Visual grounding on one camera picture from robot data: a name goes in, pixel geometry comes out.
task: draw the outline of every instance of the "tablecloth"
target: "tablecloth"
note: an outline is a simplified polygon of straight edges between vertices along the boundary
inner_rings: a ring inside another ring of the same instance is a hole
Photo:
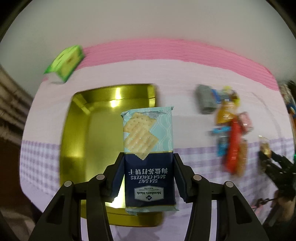
[[[63,85],[45,78],[29,111],[20,156],[23,192],[43,211],[60,187],[59,152],[64,121],[71,97],[78,91],[102,86],[153,83],[159,106],[175,106],[174,152],[186,165],[209,181],[233,181],[251,204],[258,198],[272,198],[276,187],[261,173],[257,163],[258,135],[270,139],[277,154],[292,160],[294,144],[289,117],[276,80],[263,66],[223,49],[192,41],[144,39],[97,45],[84,49],[85,59]],[[240,111],[248,111],[254,130],[249,142],[246,173],[242,178],[225,172],[216,155],[216,138],[209,135],[214,115],[198,112],[195,89],[198,84],[221,89],[230,85],[241,98]],[[190,204],[176,191],[180,211],[165,214],[155,228],[112,227],[114,240],[182,240],[185,237]],[[215,225],[215,203],[212,223]],[[270,208],[257,213],[262,222]],[[87,240],[86,222],[82,235]]]

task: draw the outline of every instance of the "gold tray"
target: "gold tray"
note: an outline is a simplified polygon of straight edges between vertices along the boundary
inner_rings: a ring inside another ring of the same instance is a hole
[[[121,112],[155,106],[155,89],[148,84],[103,87],[76,93],[65,122],[60,153],[61,185],[89,181],[103,173],[123,152]],[[153,227],[162,222],[162,213],[138,216],[125,212],[124,180],[118,196],[106,203],[109,223],[120,226]],[[86,217],[86,202],[81,202]]]

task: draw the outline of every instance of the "purple checkered tablecloth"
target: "purple checkered tablecloth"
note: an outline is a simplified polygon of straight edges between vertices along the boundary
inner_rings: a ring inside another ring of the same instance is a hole
[[[270,146],[275,153],[285,155],[290,160],[293,159],[292,138],[270,140]],[[258,142],[249,143],[246,171],[243,177],[238,178],[224,170],[222,159],[217,157],[216,147],[174,149],[175,153],[179,153],[184,164],[191,166],[195,173],[201,174],[209,181],[234,182],[250,204],[258,198],[271,197],[276,190],[271,180],[258,168],[258,151]],[[23,140],[20,155],[21,181],[26,180],[42,192],[54,196],[60,188],[59,152],[59,145]],[[176,199],[180,210],[190,208],[180,198],[177,189]],[[266,218],[268,212],[269,208],[262,210],[258,215],[259,219],[262,221]]]

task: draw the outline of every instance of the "silver screw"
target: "silver screw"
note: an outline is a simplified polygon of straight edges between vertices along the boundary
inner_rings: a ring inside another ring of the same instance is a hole
[[[70,187],[72,185],[71,181],[65,181],[64,186],[65,187]]]
[[[228,182],[226,182],[226,186],[229,187],[229,188],[232,188],[233,187],[233,183],[228,181]]]
[[[202,177],[200,175],[194,175],[193,179],[196,181],[200,181],[202,179]]]
[[[98,180],[103,180],[105,178],[105,176],[103,174],[99,174],[99,175],[96,176],[96,178]]]

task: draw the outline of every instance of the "green and yellow package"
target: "green and yellow package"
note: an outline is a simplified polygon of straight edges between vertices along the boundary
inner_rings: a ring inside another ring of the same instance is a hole
[[[52,73],[53,82],[65,83],[83,58],[82,47],[80,45],[71,46],[63,50],[44,73]]]

